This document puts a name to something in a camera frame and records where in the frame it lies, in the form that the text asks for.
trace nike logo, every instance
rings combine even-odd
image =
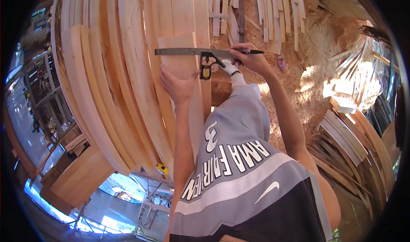
[[[258,198],[258,200],[255,202],[258,203],[259,200],[266,194],[268,194],[269,191],[273,190],[274,188],[278,188],[279,189],[279,183],[277,181],[274,181],[272,184],[269,185],[269,187],[262,193],[262,195],[260,195],[260,197]]]

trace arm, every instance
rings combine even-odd
[[[165,241],[169,241],[169,232],[175,212],[175,207],[182,194],[185,183],[191,176],[195,164],[189,138],[188,115],[189,102],[195,81],[198,79],[199,70],[192,73],[188,80],[182,81],[171,75],[161,64],[160,82],[175,104],[176,134],[174,151],[174,195],[172,197],[171,211],[169,213],[169,228]]]
[[[299,116],[293,108],[278,76],[275,74],[272,67],[261,54],[243,54],[237,50],[240,49],[256,49],[251,43],[236,44],[230,50],[237,60],[240,60],[247,68],[262,75],[269,86],[272,99],[276,108],[276,115],[280,132],[282,133],[283,142],[288,155],[305,168],[313,172],[319,183],[322,198],[325,204],[326,212],[328,214],[329,222],[332,231],[336,229],[340,222],[340,206],[337,201],[335,192],[329,183],[321,176],[319,170],[310,156],[305,144],[305,134]]]

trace hand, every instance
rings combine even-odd
[[[252,43],[239,43],[233,45],[229,50],[229,53],[235,58],[232,60],[233,65],[235,65],[235,63],[242,63],[248,69],[263,77],[269,74],[274,74],[272,67],[262,54],[243,54],[239,52],[239,50],[242,49],[257,50],[256,46]]]
[[[193,86],[197,80],[199,69],[192,72],[188,80],[180,80],[176,76],[169,73],[163,64],[161,64],[160,83],[164,90],[169,94],[175,103],[175,107],[182,105],[188,106],[191,99]]]

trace marker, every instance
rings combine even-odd
[[[242,49],[239,50],[239,52],[243,53],[243,54],[263,54],[264,51],[260,51],[260,50],[249,50],[249,49]]]

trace person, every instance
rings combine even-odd
[[[189,102],[199,70],[182,81],[161,65],[160,82],[175,103],[176,144],[170,226],[165,241],[328,241],[340,221],[335,192],[320,175],[277,75],[251,43],[235,44],[225,71],[232,93],[205,122],[194,161]],[[270,121],[258,87],[234,66],[263,76],[287,155],[268,143]]]

